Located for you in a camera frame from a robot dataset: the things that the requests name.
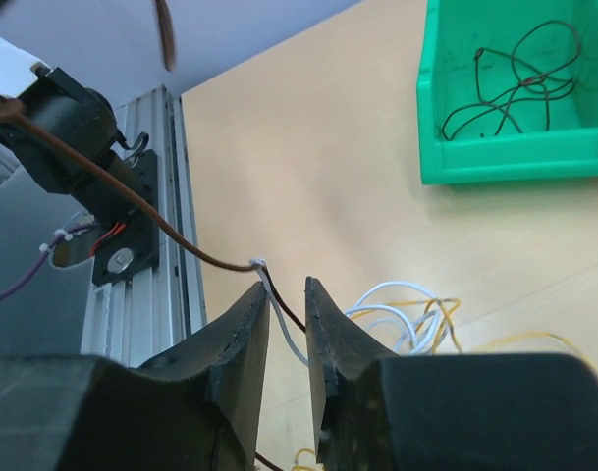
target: gray wall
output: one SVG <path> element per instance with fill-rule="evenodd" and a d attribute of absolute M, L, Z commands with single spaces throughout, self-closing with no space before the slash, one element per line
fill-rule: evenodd
<path fill-rule="evenodd" d="M 0 185 L 0 291 L 34 263 L 80 206 L 48 194 L 18 169 Z M 70 355 L 81 349 L 93 262 L 57 269 L 49 261 L 26 286 L 0 302 L 0 356 Z"/>
<path fill-rule="evenodd" d="M 151 0 L 14 0 L 0 35 L 120 106 L 165 83 L 174 95 L 358 0 L 168 0 L 177 36 L 162 68 Z"/>

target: black bracket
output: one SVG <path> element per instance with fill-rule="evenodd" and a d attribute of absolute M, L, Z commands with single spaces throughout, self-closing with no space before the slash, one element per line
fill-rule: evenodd
<path fill-rule="evenodd" d="M 133 171 L 141 181 L 142 197 L 158 206 L 157 154 L 146 150 L 136 157 Z M 95 253 L 93 283 L 97 286 L 129 280 L 135 273 L 159 263 L 159 228 L 141 211 L 126 221 L 126 228 L 105 240 Z"/>
<path fill-rule="evenodd" d="M 0 358 L 0 471 L 252 471 L 268 306 L 256 283 L 138 369 Z"/>

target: cable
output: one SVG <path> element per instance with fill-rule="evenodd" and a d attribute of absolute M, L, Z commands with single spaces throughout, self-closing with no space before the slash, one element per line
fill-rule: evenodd
<path fill-rule="evenodd" d="M 311 454 L 313 456 L 313 458 L 316 459 L 316 453 L 314 452 L 313 449 L 301 448 L 295 454 L 295 461 L 294 461 L 295 465 L 291 468 L 291 471 L 317 471 L 318 469 L 323 469 L 322 466 L 318 466 L 318 465 L 316 465 L 316 467 L 314 467 L 314 466 L 305 466 L 305 465 L 299 464 L 299 458 L 302 454 Z"/>
<path fill-rule="evenodd" d="M 257 458 L 257 460 L 261 464 L 263 464 L 264 466 L 266 466 L 268 469 L 272 469 L 272 471 L 283 471 L 283 469 L 281 469 L 275 463 L 273 463 L 272 461 L 270 461 L 267 458 L 264 458 L 261 454 L 259 454 L 257 452 L 255 453 L 255 458 Z"/>
<path fill-rule="evenodd" d="M 362 303 L 373 293 L 375 293 L 376 291 L 378 291 L 380 289 L 387 288 L 387 287 L 412 288 L 416 291 L 421 292 L 425 296 L 427 296 L 429 298 L 429 301 L 427 301 L 427 304 L 425 307 L 425 313 L 424 313 L 425 317 L 421 317 L 420 319 L 417 319 L 416 321 L 411 321 L 409 319 L 409 317 L 403 311 L 401 311 L 400 309 L 396 309 L 394 306 L 391 306 L 388 304 L 362 305 Z M 401 304 L 414 305 L 414 304 L 418 304 L 418 302 L 419 301 L 411 301 L 410 303 L 404 302 Z M 429 311 L 429 307 L 433 303 L 438 304 L 438 307 L 440 308 L 440 312 L 439 311 L 432 311 L 432 312 Z M 436 343 L 436 341 L 438 343 L 440 343 L 440 341 L 442 341 L 442 339 L 445 337 L 445 336 L 443 336 L 443 331 L 444 331 L 445 325 L 450 326 L 450 332 L 452 332 L 452 339 L 456 338 L 454 330 L 452 328 L 450 316 L 453 314 L 453 312 L 456 309 L 458 309 L 458 307 L 460 307 L 459 301 L 457 301 L 456 306 L 453 309 L 447 310 L 445 308 L 444 300 L 438 299 L 436 297 L 436 295 L 434 295 L 433 292 L 431 292 L 430 290 L 428 290 L 420 285 L 417 285 L 415 283 L 403 282 L 403 281 L 391 281 L 391 282 L 381 283 L 381 284 L 371 288 L 353 305 L 353 307 L 351 309 L 348 309 L 347 311 L 345 311 L 345 315 L 349 318 L 357 319 L 358 317 L 365 315 L 368 312 L 373 312 L 376 310 L 387 311 L 392 314 L 395 314 L 397 317 L 399 317 L 403 321 L 406 329 L 408 330 L 407 334 L 403 334 L 400 337 L 400 339 L 397 342 L 397 345 L 399 347 L 401 347 L 403 342 L 409 336 L 410 343 L 412 345 L 412 348 L 411 348 L 409 354 L 416 355 L 416 354 L 421 354 L 421 353 L 426 352 L 427 347 L 430 345 L 431 342 L 432 342 L 431 343 L 432 351 L 434 350 L 433 345 Z M 429 319 L 431 319 L 429 326 L 425 330 L 422 330 L 422 326 Z M 462 348 L 460 347 L 460 344 L 458 343 L 457 340 L 455 341 L 455 345 L 456 345 L 457 349 L 460 352 L 462 352 Z"/>
<path fill-rule="evenodd" d="M 571 33 L 573 43 L 574 43 L 574 48 L 575 48 L 574 54 L 567 61 L 565 61 L 560 66 L 555 67 L 547 72 L 540 71 L 533 65 L 520 59 L 517 56 L 518 49 L 521 47 L 521 45 L 534 32 L 536 32 L 537 30 L 539 30 L 540 28 L 545 27 L 545 26 L 562 26 L 562 27 L 568 29 L 569 32 Z M 491 100 L 485 99 L 482 96 L 482 92 L 481 92 L 479 62 L 484 53 L 492 54 L 492 55 L 510 60 L 511 69 L 512 69 L 513 75 L 515 76 L 515 79 L 516 79 L 515 86 L 505 90 L 504 92 L 500 93 L 499 95 L 497 95 L 495 98 L 493 98 Z M 521 126 L 519 125 L 517 120 L 510 114 L 510 110 L 514 104 L 522 103 L 522 102 L 526 102 L 526 101 L 534 101 L 534 102 L 540 101 L 545 104 L 545 131 L 549 131 L 550 126 L 551 126 L 550 102 L 561 100 L 561 99 L 569 96 L 575 89 L 575 84 L 576 84 L 575 77 L 558 78 L 558 77 L 554 77 L 553 74 L 568 68 L 571 64 L 573 64 L 574 62 L 576 62 L 578 60 L 581 53 L 582 53 L 582 44 L 581 44 L 579 33 L 577 32 L 577 29 L 573 25 L 571 25 L 567 22 L 559 21 L 559 20 L 551 20 L 551 21 L 542 23 L 541 25 L 538 25 L 538 26 L 534 27 L 533 29 L 531 29 L 530 31 L 528 31 L 516 43 L 515 47 L 513 48 L 512 52 L 510 54 L 506 53 L 506 52 L 498 51 L 496 49 L 488 48 L 488 47 L 478 48 L 475 51 L 473 60 L 475 61 L 475 88 L 476 88 L 477 98 L 478 98 L 479 102 L 472 103 L 469 105 L 464 105 L 464 106 L 456 108 L 454 111 L 452 111 L 447 116 L 445 121 L 443 122 L 443 126 L 441 127 L 441 134 L 443 135 L 445 140 L 448 140 L 448 141 L 454 140 L 456 138 L 456 136 L 458 135 L 458 133 L 460 131 L 462 131 L 464 128 L 466 128 L 468 125 L 470 125 L 471 123 L 477 121 L 478 119 L 480 119 L 490 113 L 493 113 L 493 112 L 501 112 L 503 115 L 502 119 L 500 121 L 500 124 L 497 126 L 497 129 L 495 130 L 495 133 L 494 133 L 495 136 L 500 134 L 506 121 L 510 121 L 518 133 L 523 133 L 523 129 L 521 128 Z M 516 67 L 517 64 L 524 66 L 527 69 L 533 71 L 535 73 L 535 75 L 528 77 L 528 78 L 523 78 L 517 70 L 517 67 Z M 549 89 L 545 84 L 546 81 L 559 82 L 560 85 L 557 86 L 556 88 Z M 569 88 L 569 91 L 564 91 L 560 95 L 556 94 L 558 92 L 563 91 L 567 87 Z M 516 98 L 516 95 L 521 90 L 527 91 L 529 93 L 532 93 L 532 94 L 538 95 L 538 96 Z M 499 101 L 500 98 L 503 98 L 506 95 L 509 95 L 508 101 L 506 101 L 505 103 L 497 104 L 497 101 Z M 458 114 L 460 114 L 463 111 L 473 109 L 473 108 L 478 108 L 478 107 L 489 108 L 489 109 L 487 109 L 481 113 L 478 113 L 477 115 L 474 115 L 472 118 L 466 120 L 451 134 L 447 133 L 447 125 L 449 124 L 450 120 L 453 117 L 457 116 Z"/>
<path fill-rule="evenodd" d="M 80 224 L 78 226 L 74 226 L 71 229 L 67 230 L 69 234 L 76 234 L 82 231 L 87 231 L 91 229 L 95 229 L 100 227 L 98 224 L 90 223 L 90 224 Z M 14 282 L 10 287 L 4 289 L 0 292 L 0 301 L 12 296 L 17 291 L 22 289 L 27 283 L 36 275 L 36 272 L 43 266 L 45 261 L 47 260 L 48 254 L 54 247 L 56 247 L 62 240 L 64 240 L 65 236 L 63 234 L 57 234 L 54 239 L 49 243 L 49 245 L 45 245 L 41 250 L 40 255 L 34 262 L 34 264 L 26 271 L 26 273 L 19 278 L 16 282 Z"/>
<path fill-rule="evenodd" d="M 286 312 L 286 314 L 288 315 L 288 317 L 290 317 L 290 319 L 292 320 L 292 322 L 294 322 L 297 325 L 297 327 L 299 329 L 301 329 L 303 333 L 305 333 L 305 325 L 304 325 L 304 323 L 301 322 L 300 319 L 296 316 L 296 314 L 294 314 L 292 312 L 292 310 L 288 307 L 288 304 L 286 304 L 286 302 L 281 297 L 281 294 L 279 294 L 279 292 L 275 288 L 275 285 L 272 283 L 272 277 L 270 276 L 270 272 L 268 271 L 268 267 L 266 265 L 264 265 L 262 267 L 262 271 L 263 271 L 264 275 L 266 276 L 266 278 L 268 279 L 268 284 L 270 285 L 270 290 L 271 290 L 271 292 L 273 294 L 273 297 L 276 298 L 277 301 L 279 301 L 279 305 Z"/>
<path fill-rule="evenodd" d="M 0 123 L 9 123 L 18 128 L 23 129 L 29 134 L 43 140 L 44 142 L 51 145 L 53 148 L 59 151 L 59 153 L 74 162 L 76 165 L 81 167 L 83 170 L 89 172 L 95 177 L 101 179 L 111 188 L 118 191 L 122 196 L 131 201 L 136 207 L 138 207 L 143 213 L 145 213 L 151 220 L 157 223 L 157 225 L 163 230 L 163 232 L 171 238 L 178 245 L 183 247 L 185 250 L 198 257 L 203 262 L 213 265 L 218 268 L 230 270 L 233 272 L 253 272 L 258 266 L 257 265 L 236 265 L 233 263 L 223 262 L 205 252 L 200 250 L 198 247 L 188 242 L 182 235 L 180 235 L 170 224 L 163 219 L 154 207 L 141 196 L 136 194 L 125 184 L 121 183 L 111 174 L 103 170 L 102 168 L 95 165 L 93 162 L 83 157 L 77 150 L 73 149 L 61 139 L 52 135 L 48 131 L 32 123 L 27 117 L 22 114 L 23 104 L 20 100 L 14 98 L 0 97 Z"/>
<path fill-rule="evenodd" d="M 101 245 L 104 245 L 105 241 L 112 239 L 113 237 L 122 233 L 122 231 L 126 228 L 126 224 L 116 223 L 113 228 L 111 228 L 106 234 L 104 234 L 101 238 L 99 238 L 96 242 L 93 243 L 91 249 L 89 250 L 89 258 L 95 256 L 95 252 L 100 248 Z"/>
<path fill-rule="evenodd" d="M 545 332 L 545 331 L 528 331 L 528 332 L 523 332 L 521 334 L 516 334 L 513 336 L 502 337 L 500 339 L 492 340 L 492 341 L 489 341 L 488 343 L 484 343 L 483 345 L 477 346 L 477 347 L 473 348 L 471 351 L 493 351 L 493 350 L 496 350 L 497 348 L 509 345 L 511 343 L 516 343 L 518 341 L 528 340 L 528 339 L 541 339 L 541 338 L 551 338 L 551 339 L 559 341 L 564 346 L 566 346 L 569 350 L 571 350 L 575 356 L 577 356 L 584 363 L 586 363 L 592 370 L 597 371 L 595 369 L 594 363 L 590 359 L 588 359 L 587 356 L 584 353 L 582 353 L 582 351 L 577 346 L 575 346 L 571 341 L 569 341 L 568 339 L 565 339 L 564 337 L 557 336 L 556 334 L 552 334 L 551 332 Z"/>
<path fill-rule="evenodd" d="M 120 144 L 120 146 L 125 150 L 133 151 L 131 155 L 124 159 L 124 162 L 129 162 L 130 160 L 135 159 L 131 164 L 129 164 L 132 167 L 134 167 L 137 164 L 139 157 L 143 154 L 143 152 L 145 152 L 145 149 L 148 146 L 149 141 L 150 135 L 147 132 L 140 132 L 137 136 L 137 139 L 135 139 L 133 145 L 128 145 L 124 135 L 120 131 L 118 131 L 118 143 Z"/>
<path fill-rule="evenodd" d="M 277 315 L 277 320 L 279 321 L 279 325 L 281 326 L 281 332 L 283 333 L 283 337 L 286 339 L 286 343 L 290 347 L 290 350 L 295 355 L 295 357 L 298 358 L 303 365 L 309 367 L 309 362 L 307 361 L 307 358 L 305 357 L 305 355 L 302 354 L 300 349 L 294 343 L 294 341 L 292 340 L 292 336 L 288 331 L 288 325 L 286 324 L 286 320 L 284 319 L 283 313 L 281 312 L 281 307 L 279 306 L 279 302 L 277 301 L 278 297 L 274 293 L 273 285 L 270 279 L 270 274 L 267 272 L 265 260 L 259 258 L 251 260 L 251 263 L 257 263 L 260 265 L 257 269 L 257 275 L 259 275 L 259 278 L 261 278 L 261 281 L 263 282 L 263 286 L 266 290 L 266 293 L 268 294 L 268 298 L 270 299 L 270 304 L 272 304 L 272 308 L 274 309 L 275 314 Z"/>

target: tangled wire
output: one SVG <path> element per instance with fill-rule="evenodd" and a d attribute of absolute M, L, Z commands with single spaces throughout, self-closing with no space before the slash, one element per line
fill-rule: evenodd
<path fill-rule="evenodd" d="M 532 64 L 520 59 L 516 53 L 518 49 L 521 47 L 521 45 L 527 40 L 527 38 L 530 37 L 534 32 L 538 31 L 542 27 L 552 25 L 562 26 L 571 32 L 575 49 L 574 54 L 571 56 L 571 58 L 564 62 L 562 65 L 550 71 L 543 72 L 534 67 Z M 571 64 L 573 64 L 575 61 L 577 61 L 577 59 L 580 57 L 581 52 L 582 45 L 580 42 L 579 34 L 575 27 L 567 22 L 562 22 L 559 20 L 551 20 L 549 22 L 545 22 L 535 27 L 534 29 L 531 29 L 522 39 L 519 40 L 519 42 L 516 44 L 516 46 L 513 48 L 513 51 L 510 54 L 488 47 L 480 47 L 479 49 L 477 49 L 477 51 L 475 51 L 475 56 L 473 57 L 473 60 L 475 61 L 475 89 L 477 92 L 477 99 L 479 101 L 477 103 L 461 106 L 460 108 L 456 108 L 454 111 L 452 111 L 443 123 L 443 126 L 441 128 L 441 133 L 443 137 L 446 140 L 454 140 L 458 133 L 461 132 L 467 126 L 469 126 L 471 123 L 494 112 L 500 112 L 502 114 L 502 119 L 499 125 L 497 126 L 494 135 L 499 135 L 499 133 L 504 128 L 506 121 L 510 121 L 518 133 L 523 133 L 523 129 L 521 128 L 515 117 L 511 115 L 511 108 L 513 107 L 513 105 L 521 102 L 543 102 L 545 104 L 545 131 L 549 131 L 551 121 L 550 103 L 552 101 L 562 100 L 563 98 L 568 97 L 574 91 L 576 84 L 576 77 L 559 78 L 555 77 L 554 74 L 563 71 L 564 69 L 568 68 Z M 515 86 L 508 88 L 507 90 L 503 91 L 502 93 L 491 99 L 487 99 L 482 96 L 480 86 L 480 59 L 484 54 L 493 54 L 495 56 L 510 60 L 511 68 L 516 79 Z M 517 70 L 517 65 L 521 65 L 529 69 L 534 73 L 534 75 L 527 78 L 523 78 Z M 527 91 L 530 93 L 530 95 L 522 98 L 516 98 L 516 95 L 519 93 L 520 90 Z M 500 100 L 506 96 L 508 96 L 508 99 L 503 103 L 499 103 Z M 485 110 L 473 116 L 472 118 L 466 120 L 453 132 L 447 133 L 447 126 L 453 117 L 465 110 L 473 108 L 485 108 Z"/>

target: light wood surface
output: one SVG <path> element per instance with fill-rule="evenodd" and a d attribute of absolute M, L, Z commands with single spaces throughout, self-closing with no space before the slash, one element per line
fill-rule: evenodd
<path fill-rule="evenodd" d="M 552 331 L 598 368 L 598 180 L 422 186 L 424 15 L 421 0 L 365 0 L 184 96 L 199 244 L 264 257 L 301 317 L 308 275 L 341 307 L 408 280 L 462 299 L 465 348 Z M 202 273 L 211 318 L 255 281 Z M 542 348 L 562 346 L 514 347 Z M 290 469 L 311 429 L 306 368 L 272 317 L 259 451 Z"/>

